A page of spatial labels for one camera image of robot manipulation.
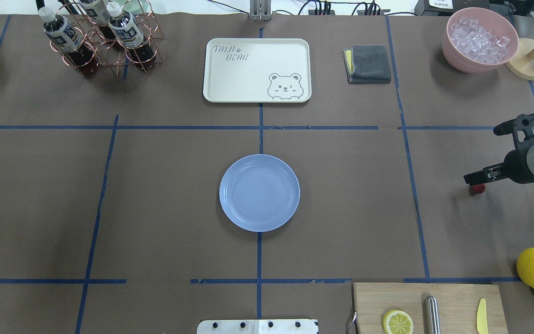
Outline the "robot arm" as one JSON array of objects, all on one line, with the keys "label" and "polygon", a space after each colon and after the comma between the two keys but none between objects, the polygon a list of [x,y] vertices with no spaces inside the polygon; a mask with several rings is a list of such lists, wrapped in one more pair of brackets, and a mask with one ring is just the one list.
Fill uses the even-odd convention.
[{"label": "robot arm", "polygon": [[501,163],[484,167],[480,171],[464,175],[464,182],[473,188],[509,179],[517,184],[534,183],[534,137],[518,141]]}]

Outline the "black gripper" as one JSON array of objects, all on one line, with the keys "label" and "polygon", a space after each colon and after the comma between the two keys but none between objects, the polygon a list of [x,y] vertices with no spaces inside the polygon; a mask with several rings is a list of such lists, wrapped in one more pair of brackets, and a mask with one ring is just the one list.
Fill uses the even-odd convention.
[{"label": "black gripper", "polygon": [[533,181],[533,174],[528,168],[527,151],[511,150],[502,163],[486,167],[485,171],[477,171],[464,175],[468,186],[486,184],[502,179],[511,179],[518,184],[527,184]]}]

